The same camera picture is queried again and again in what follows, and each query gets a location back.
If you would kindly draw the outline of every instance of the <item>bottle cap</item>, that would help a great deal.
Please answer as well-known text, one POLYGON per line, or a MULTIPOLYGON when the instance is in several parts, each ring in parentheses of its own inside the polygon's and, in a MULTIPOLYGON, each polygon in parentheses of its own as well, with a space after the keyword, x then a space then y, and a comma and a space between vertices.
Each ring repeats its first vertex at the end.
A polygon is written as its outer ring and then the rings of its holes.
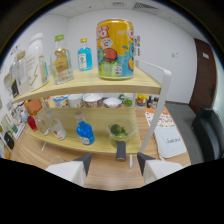
POLYGON ((38 33, 38 34, 35 34, 31 39, 30 39, 30 42, 32 42, 33 40, 36 40, 38 38, 42 38, 43 37, 43 33, 38 33))
POLYGON ((64 40, 64 34, 57 35, 55 41, 64 40))
POLYGON ((87 38, 86 38, 86 37, 85 37, 85 38, 81 38, 80 42, 81 42, 81 43, 82 43, 82 42, 87 42, 87 38))
POLYGON ((82 117, 83 117, 83 112, 81 110, 75 112, 75 118, 76 119, 80 119, 82 117))

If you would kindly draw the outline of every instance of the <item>shelf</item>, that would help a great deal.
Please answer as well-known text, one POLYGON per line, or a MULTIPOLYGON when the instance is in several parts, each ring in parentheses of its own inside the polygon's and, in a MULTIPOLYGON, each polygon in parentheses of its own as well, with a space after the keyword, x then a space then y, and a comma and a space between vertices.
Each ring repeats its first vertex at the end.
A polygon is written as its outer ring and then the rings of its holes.
MULTIPOLYGON (((27 129, 27 134, 35 138, 41 139, 45 142, 49 142, 66 148, 71 148, 74 150, 115 154, 117 150, 110 145, 109 134, 106 131, 106 127, 113 119, 122 118, 129 120, 136 127, 132 138, 126 147, 126 153, 135 154, 139 152, 141 143, 135 110, 119 110, 116 108, 81 108, 86 121, 92 125, 93 133, 95 136, 95 142, 89 146, 83 145, 80 139, 78 138, 78 135, 76 134, 77 124, 76 119, 74 117, 74 113, 76 110, 80 109, 51 109, 53 115, 61 121, 67 132, 67 137, 62 141, 57 140, 52 133, 47 136, 43 136, 40 131, 37 130, 33 132, 30 128, 27 129)), ((46 112, 44 109, 42 109, 38 114, 46 118, 46 121, 49 121, 49 119, 46 117, 46 112)))
POLYGON ((64 84, 55 85, 52 76, 48 77, 48 83, 41 88, 22 96, 17 96, 11 103, 35 98, 76 94, 76 93, 148 93, 159 95, 161 84, 138 67, 134 68, 134 75, 125 80, 106 80, 98 75, 98 68, 80 72, 74 70, 74 79, 64 84))

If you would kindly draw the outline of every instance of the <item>blue bottle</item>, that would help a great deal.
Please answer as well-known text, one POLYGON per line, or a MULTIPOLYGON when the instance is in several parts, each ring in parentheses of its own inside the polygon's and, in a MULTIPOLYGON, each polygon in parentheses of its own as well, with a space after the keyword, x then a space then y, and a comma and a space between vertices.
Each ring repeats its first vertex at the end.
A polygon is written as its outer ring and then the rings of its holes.
POLYGON ((95 141, 93 130, 90 124, 86 123, 82 111, 75 112, 75 118, 77 120, 76 132, 84 145, 91 145, 95 141))
POLYGON ((82 47, 78 50, 79 71, 86 71, 93 68, 92 51, 87 47, 87 38, 80 40, 82 47))

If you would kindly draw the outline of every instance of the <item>glass jar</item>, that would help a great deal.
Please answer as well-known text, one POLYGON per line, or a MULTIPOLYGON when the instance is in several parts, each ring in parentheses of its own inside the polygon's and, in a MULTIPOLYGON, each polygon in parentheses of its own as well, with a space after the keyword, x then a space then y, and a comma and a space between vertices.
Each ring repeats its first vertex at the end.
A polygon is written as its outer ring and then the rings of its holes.
POLYGON ((69 50, 64 46, 64 34, 55 37, 55 50, 51 55, 50 69, 56 85, 74 79, 69 50))

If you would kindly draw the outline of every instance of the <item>juice can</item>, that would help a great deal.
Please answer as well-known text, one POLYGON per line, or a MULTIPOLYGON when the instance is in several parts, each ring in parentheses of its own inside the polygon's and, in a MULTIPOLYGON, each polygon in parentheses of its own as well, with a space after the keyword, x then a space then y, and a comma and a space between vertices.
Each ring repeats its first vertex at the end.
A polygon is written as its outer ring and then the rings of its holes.
POLYGON ((145 93, 138 93, 137 94, 137 106, 144 107, 147 101, 147 94, 145 93))
POLYGON ((97 59, 101 78, 127 79, 134 74, 134 28, 131 22, 109 19, 97 24, 97 59))

